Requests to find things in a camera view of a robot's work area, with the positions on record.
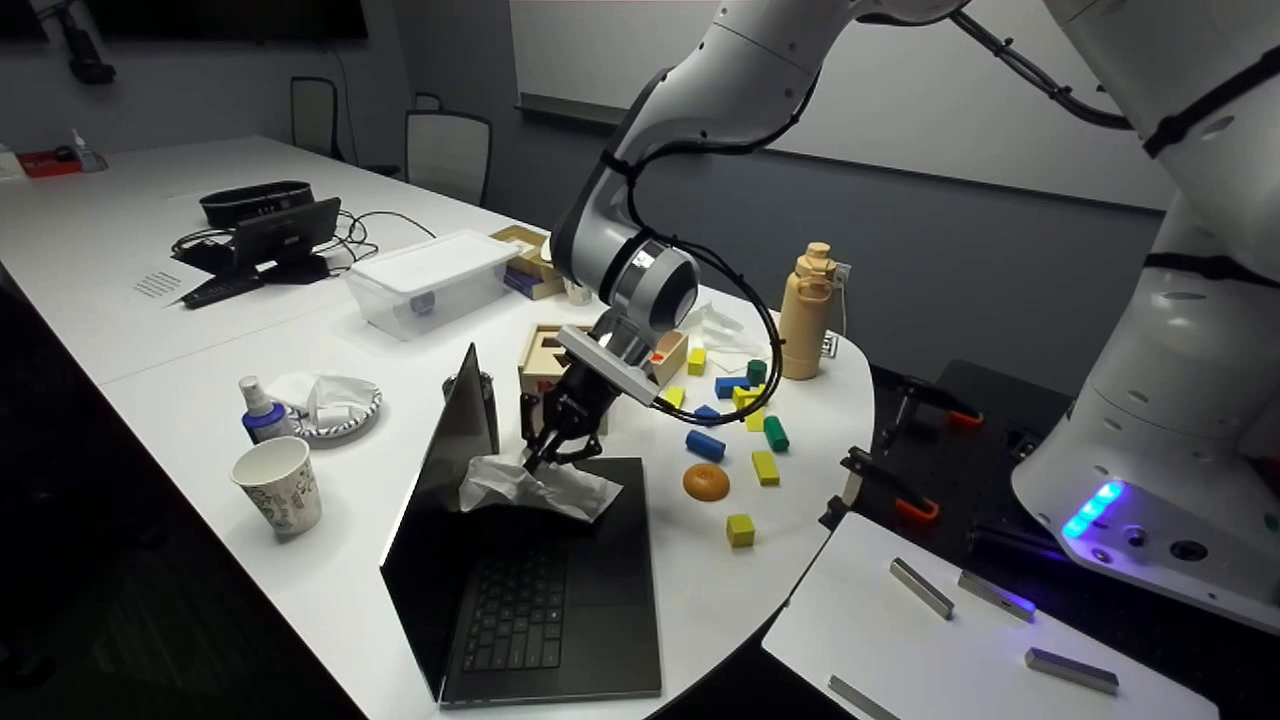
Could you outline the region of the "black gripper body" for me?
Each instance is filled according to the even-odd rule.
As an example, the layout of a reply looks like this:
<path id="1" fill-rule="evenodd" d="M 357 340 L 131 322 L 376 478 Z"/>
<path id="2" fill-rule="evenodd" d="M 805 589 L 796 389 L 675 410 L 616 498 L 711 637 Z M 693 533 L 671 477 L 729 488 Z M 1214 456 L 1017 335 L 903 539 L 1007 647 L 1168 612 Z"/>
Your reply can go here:
<path id="1" fill-rule="evenodd" d="M 616 396 L 630 396 L 638 408 L 655 404 L 655 378 L 645 370 L 646 349 L 638 340 L 565 326 L 558 342 L 568 367 L 545 408 L 545 419 L 555 437 L 597 432 Z"/>

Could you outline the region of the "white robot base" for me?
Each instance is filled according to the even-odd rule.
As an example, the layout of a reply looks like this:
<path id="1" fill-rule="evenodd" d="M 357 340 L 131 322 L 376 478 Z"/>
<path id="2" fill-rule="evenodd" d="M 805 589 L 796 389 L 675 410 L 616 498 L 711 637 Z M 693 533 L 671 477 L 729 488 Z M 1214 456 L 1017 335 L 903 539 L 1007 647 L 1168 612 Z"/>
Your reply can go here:
<path id="1" fill-rule="evenodd" d="M 1066 561 L 1280 633 L 1280 498 L 1244 450 L 1280 389 L 1280 297 L 1142 266 L 1013 493 Z"/>

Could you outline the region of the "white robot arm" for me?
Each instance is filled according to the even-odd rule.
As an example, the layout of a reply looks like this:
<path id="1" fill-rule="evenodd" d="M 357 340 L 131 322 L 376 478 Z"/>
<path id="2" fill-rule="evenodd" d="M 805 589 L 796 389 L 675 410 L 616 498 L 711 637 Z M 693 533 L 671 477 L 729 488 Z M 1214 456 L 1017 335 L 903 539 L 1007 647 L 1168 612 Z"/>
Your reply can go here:
<path id="1" fill-rule="evenodd" d="M 1131 308 L 1088 385 L 1193 449 L 1275 392 L 1275 48 L 1280 0 L 1031 0 L 1103 83 L 1071 96 L 1017 45 L 966 16 L 972 0 L 722 0 L 697 48 L 655 72 L 553 232 L 553 265 L 602 301 L 575 351 L 597 376 L 651 400 L 651 342 L 679 326 L 711 251 L 651 227 L 635 205 L 671 154 L 770 148 L 811 106 L 849 26 L 893 36 L 946 25 L 1066 115 L 1109 128 L 1168 175 L 1168 211 Z"/>

